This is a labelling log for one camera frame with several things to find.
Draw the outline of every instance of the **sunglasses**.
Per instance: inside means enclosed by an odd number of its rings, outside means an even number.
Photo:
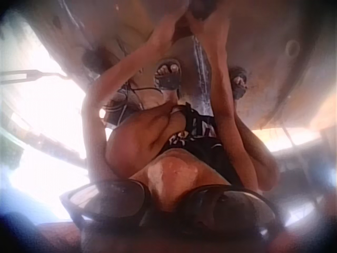
[[[156,210],[148,187],[136,180],[90,183],[60,199],[80,230],[91,220],[118,231],[137,231]],[[277,208],[261,195],[219,184],[186,193],[171,215],[178,220],[179,232],[201,237],[240,237],[258,231],[267,238],[281,225]]]

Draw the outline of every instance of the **dark sunglasses lens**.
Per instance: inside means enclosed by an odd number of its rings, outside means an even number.
[[[110,218],[135,215],[145,199],[143,187],[133,181],[102,182],[79,190],[70,202],[86,212]]]
[[[184,215],[193,226],[213,231],[265,230],[276,215],[261,198],[244,191],[207,189],[188,197]]]

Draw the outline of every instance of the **skin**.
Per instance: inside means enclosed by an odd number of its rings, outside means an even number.
[[[146,184],[157,205],[171,211],[179,197],[199,186],[229,184],[207,164],[182,150],[168,150],[157,157],[164,143],[186,125],[181,112],[172,113],[176,99],[132,115],[106,141],[100,108],[139,69],[160,60],[172,45],[174,27],[183,15],[202,44],[212,69],[211,105],[218,138],[244,186],[270,190],[277,181],[274,159],[264,144],[242,123],[235,112],[225,45],[229,21],[219,7],[204,23],[186,7],[166,15],[142,47],[107,70],[93,84],[83,102],[84,142],[91,181],[132,178]]]

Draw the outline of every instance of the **nose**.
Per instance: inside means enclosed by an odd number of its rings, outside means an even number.
[[[158,207],[170,212],[184,193],[196,187],[198,169],[177,157],[166,157],[149,166],[147,186]]]

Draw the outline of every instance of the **hand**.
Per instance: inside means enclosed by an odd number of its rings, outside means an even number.
[[[175,24],[185,14],[188,5],[184,4],[177,11],[166,14],[155,27],[147,43],[150,48],[155,49],[158,57],[163,56],[173,44]]]
[[[195,19],[191,12],[186,13],[187,21],[192,33],[209,54],[225,54],[227,36],[230,26],[229,12],[232,9],[231,2],[223,1],[218,4],[216,10],[205,20]]]

